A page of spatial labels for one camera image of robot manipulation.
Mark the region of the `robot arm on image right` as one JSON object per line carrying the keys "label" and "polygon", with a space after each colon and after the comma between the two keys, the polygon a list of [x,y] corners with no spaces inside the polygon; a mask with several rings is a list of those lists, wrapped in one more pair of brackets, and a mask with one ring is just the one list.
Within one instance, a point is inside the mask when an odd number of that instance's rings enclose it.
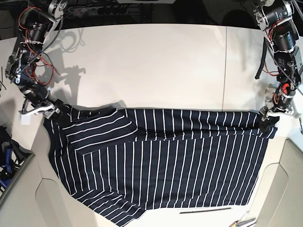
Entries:
{"label": "robot arm on image right", "polygon": [[279,83],[259,111],[259,128],[268,132],[282,115],[295,115],[293,98],[303,81],[303,61],[296,45],[299,33],[293,14],[303,15],[295,0],[255,0],[252,4],[256,23],[264,34],[259,79],[264,70]]}

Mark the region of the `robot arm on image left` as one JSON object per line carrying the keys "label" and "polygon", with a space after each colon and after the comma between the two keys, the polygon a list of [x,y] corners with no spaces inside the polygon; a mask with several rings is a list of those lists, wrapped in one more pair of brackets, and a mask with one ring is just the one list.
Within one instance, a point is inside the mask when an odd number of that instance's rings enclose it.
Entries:
{"label": "robot arm on image left", "polygon": [[42,114],[44,118],[56,121],[64,126],[68,120],[67,111],[60,99],[51,99],[48,86],[51,81],[42,82],[35,70],[37,63],[42,62],[52,71],[50,79],[54,79],[55,69],[51,60],[42,56],[51,46],[44,43],[48,35],[56,27],[62,28],[65,0],[30,0],[18,17],[18,38],[5,70],[5,76],[15,84],[24,95],[25,101],[19,112],[23,119],[34,114]]}

